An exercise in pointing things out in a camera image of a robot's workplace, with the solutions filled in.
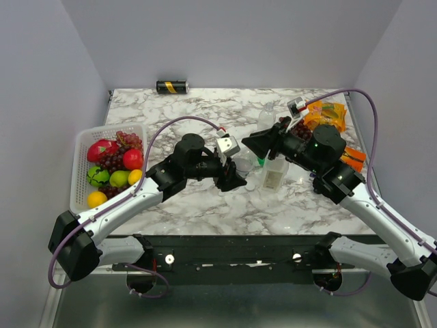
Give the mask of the small green bottle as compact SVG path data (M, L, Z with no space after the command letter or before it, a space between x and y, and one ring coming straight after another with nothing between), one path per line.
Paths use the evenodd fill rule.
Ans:
M260 167L263 167L264 163L265 163L265 159L257 158L257 162L258 162Z

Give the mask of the small bottle red cap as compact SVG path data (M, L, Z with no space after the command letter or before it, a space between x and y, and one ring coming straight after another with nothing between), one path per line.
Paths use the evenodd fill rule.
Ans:
M246 178L257 164L256 155L248 148L241 149L233 160L236 164L236 171L242 178Z

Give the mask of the clear plastic water bottle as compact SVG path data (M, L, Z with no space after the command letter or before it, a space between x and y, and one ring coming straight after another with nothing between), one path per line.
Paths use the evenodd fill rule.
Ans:
M263 131L270 129L276 121L276 113L274 110L274 104L269 102L264 105L264 108L260 111L257 121L257 131Z

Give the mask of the large clear bottle white cap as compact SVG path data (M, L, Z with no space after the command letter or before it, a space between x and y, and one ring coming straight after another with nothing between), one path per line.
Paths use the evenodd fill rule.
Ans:
M279 155L273 160L266 158L261 175L261 188L277 192L283 184L288 168L289 163L283 155Z

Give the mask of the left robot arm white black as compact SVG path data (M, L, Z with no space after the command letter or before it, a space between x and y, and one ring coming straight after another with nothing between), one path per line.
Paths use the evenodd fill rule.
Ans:
M239 150L238 142L229 135L216 139L213 152L206 150L199 135L184 135L172 154L127 190L78 215L69 210L60 214L48 243L54 261L72 282L104 265L131 264L137 270L146 269L152 259L151 243L140 234L112 237L111 233L182 191L189 179L211 178L222 192L244 186L246 181L231 159Z

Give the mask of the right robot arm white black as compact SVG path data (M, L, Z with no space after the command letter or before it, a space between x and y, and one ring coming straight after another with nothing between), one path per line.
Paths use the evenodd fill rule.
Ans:
M315 262L324 268L340 262L388 278L404 296L422 300L436 283L436 239L396 212L366 182L362 174L341 160L346 141L334 126L318 126L308 141L286 127L250 134L243 144L258 157L282 155L291 163L313 172L316 193L357 216L389 249L358 244L338 234L314 251Z

